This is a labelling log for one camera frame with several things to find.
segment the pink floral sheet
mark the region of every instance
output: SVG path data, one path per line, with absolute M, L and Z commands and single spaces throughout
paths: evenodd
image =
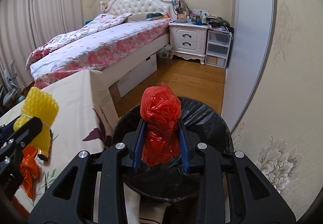
M 92 22 L 83 26 L 81 29 L 55 36 L 48 43 L 38 47 L 29 55 L 26 63 L 26 70 L 29 70 L 32 63 L 37 62 L 39 59 L 42 59 L 49 53 L 85 36 L 119 25 L 131 15 L 131 13 L 126 13 L 119 16 L 101 14 L 98 15 Z
M 84 69 L 101 71 L 165 32 L 172 18 L 123 23 L 65 45 L 30 65 L 42 89 Z

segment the black trash bag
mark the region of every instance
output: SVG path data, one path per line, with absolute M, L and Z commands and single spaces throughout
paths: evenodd
M 204 103 L 187 97 L 178 97 L 187 131 L 197 133 L 200 140 L 217 151 L 232 154 L 230 131 L 221 116 Z M 137 130 L 141 116 L 140 105 L 135 106 L 118 121 L 112 144 L 122 142 L 126 133 Z M 142 196 L 169 203 L 196 198 L 199 194 L 199 174 L 186 175 L 182 170 L 180 154 L 168 163 L 147 166 L 142 160 L 136 174 L 124 174 L 124 182 Z

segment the blue gripper pad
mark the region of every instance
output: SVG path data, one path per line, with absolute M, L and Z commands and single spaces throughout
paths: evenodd
M 140 167 L 140 162 L 143 154 L 143 146 L 145 143 L 145 135 L 146 135 L 146 122 L 143 121 L 138 138 L 137 138 L 137 143 L 135 145 L 135 148 L 133 150 L 133 164 L 132 168 L 134 172 L 137 172 L 138 168 Z
M 178 126 L 178 144 L 180 147 L 180 156 L 182 160 L 182 165 L 185 170 L 185 172 L 188 174 L 190 171 L 190 157 L 189 157 L 189 151 L 185 139 L 185 133 L 187 134 L 187 131 L 185 128 L 183 128 L 184 124 L 180 123 L 180 120 L 177 122 Z

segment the red plastic bag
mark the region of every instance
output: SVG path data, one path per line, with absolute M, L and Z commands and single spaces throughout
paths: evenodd
M 148 87 L 141 99 L 140 115 L 146 122 L 142 158 L 148 166 L 169 162 L 180 152 L 177 139 L 180 100 L 164 83 Z

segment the electrical outlet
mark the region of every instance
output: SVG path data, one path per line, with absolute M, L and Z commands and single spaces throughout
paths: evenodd
M 193 9 L 192 12 L 197 15 L 207 15 L 210 16 L 209 11 L 207 10 L 200 10 L 200 9 Z
M 201 12 L 202 12 L 201 15 L 210 16 L 209 11 L 207 11 L 207 10 L 202 10 Z

